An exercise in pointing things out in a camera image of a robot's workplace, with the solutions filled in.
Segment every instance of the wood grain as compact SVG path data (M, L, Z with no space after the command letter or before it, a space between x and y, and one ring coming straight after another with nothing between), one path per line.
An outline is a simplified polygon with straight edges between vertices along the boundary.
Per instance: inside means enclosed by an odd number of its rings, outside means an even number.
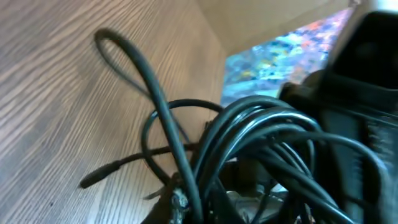
M143 162L82 190L98 166L138 152L150 101L93 47L99 27L130 38L169 100L219 102L225 52L194 0L0 2L0 223L139 223L160 187ZM124 57L121 64L128 66ZM181 109L193 139L213 114ZM164 146L157 124L151 146ZM158 158L168 172L170 156Z

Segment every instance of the coiled cable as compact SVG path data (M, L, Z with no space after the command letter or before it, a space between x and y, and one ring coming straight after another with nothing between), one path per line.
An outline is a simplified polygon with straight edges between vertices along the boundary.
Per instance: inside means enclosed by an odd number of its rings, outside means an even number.
M148 92L130 79L111 60L104 49L104 40L112 41L130 58L144 80ZM300 208L305 208L306 203L319 211L324 220L354 223L338 208L328 192L314 180L313 171L317 158L315 149L323 150L326 142L344 144L371 161L377 169L378 181L382 185L388 181L384 163L370 149L352 139L324 133L314 119L296 111L286 102L267 96L242 98L226 108L203 100L186 99L167 102L154 72L130 41L114 31L100 29L95 33L95 43L105 62L117 75L150 98L155 105L155 111L149 115L142 127L142 154L131 155L94 171L82 180L81 186L84 188L105 178L121 165L136 159L145 159L153 173L167 185L170 177L155 163L152 156L171 152L189 199L192 221L205 223L209 217L206 210L211 202L209 193L215 183L220 185L218 174L223 165L231 158L248 156L258 160L276 181L293 193L289 206L299 203ZM199 142L185 146L179 140L176 120L170 111L172 108L184 106L208 108L218 113L201 135ZM156 118L159 118L162 124L169 144L168 149L153 151L147 146L147 133ZM296 148L297 142L303 147ZM187 147L193 150L190 163L185 157ZM264 200L262 209L257 212L255 222L266 209L266 203ZM301 211L302 215L306 214L305 209Z

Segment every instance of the wooden surface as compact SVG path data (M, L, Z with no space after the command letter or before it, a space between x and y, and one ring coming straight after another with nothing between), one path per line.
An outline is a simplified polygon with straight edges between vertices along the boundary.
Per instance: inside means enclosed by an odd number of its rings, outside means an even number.
M196 0L228 54L286 34L353 0Z
M138 45L169 100L219 102L225 52L196 2L5 0L0 23L0 223L139 223L155 202L141 198L160 187L143 162L78 188L140 150L153 109L103 63L93 33L111 27ZM211 116L176 112L193 139ZM165 145L157 128L150 141ZM159 160L172 172L169 156Z

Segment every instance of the wire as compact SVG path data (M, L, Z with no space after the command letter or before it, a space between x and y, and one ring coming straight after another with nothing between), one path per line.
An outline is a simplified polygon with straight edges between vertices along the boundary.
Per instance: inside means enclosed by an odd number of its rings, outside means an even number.
M135 65L137 71L141 75L148 92L150 93L150 98L155 109L159 114L160 123L164 129L164 133L171 148L172 155L174 156L178 171L185 183L187 195L190 199L190 205L193 210L194 220L197 223L202 223L204 219L198 187L192 174L190 164L185 157L183 144L178 136L177 127L173 122L174 117L169 110L169 105L154 72L140 51L121 35L108 29L100 29L95 33L95 42L97 47L101 46L103 40L106 39L111 40L130 58L131 62Z
M131 59L148 91L129 78L127 73L112 61L104 49L104 40L112 41ZM267 96L241 98L226 108L203 100L167 102L149 64L128 40L111 30L100 29L95 33L95 43L105 62L117 75L150 99L155 105L155 110L142 127L142 153L100 167L81 181L80 185L83 188L104 179L122 165L138 159L145 159L159 180L168 185L170 177L152 156L171 152L189 201L192 222L211 223L208 219L216 216L211 215L212 211L209 210L212 207L209 193L215 188L223 189L218 179L220 170L231 158L250 157L257 159L273 180L278 181L290 192L273 220L284 220L287 218L283 217L286 212L293 209L298 211L297 214L307 216L304 220L308 222L310 212L306 205L309 205L314 209L317 220L353 223L313 176L317 159L315 146L320 151L325 150L326 143L344 144L365 155L377 170L381 186L387 186L390 182L384 163L369 148L352 139L324 133L313 118L293 109L286 102ZM207 108L218 113L195 144L182 144L178 129L189 143L188 136L171 113L171 109L185 106ZM160 119L169 146L150 150L147 145L148 133L157 118ZM187 150L193 151L190 163L185 156ZM266 209L268 193L263 196L252 223L257 223ZM385 195L379 198L379 203L386 201Z

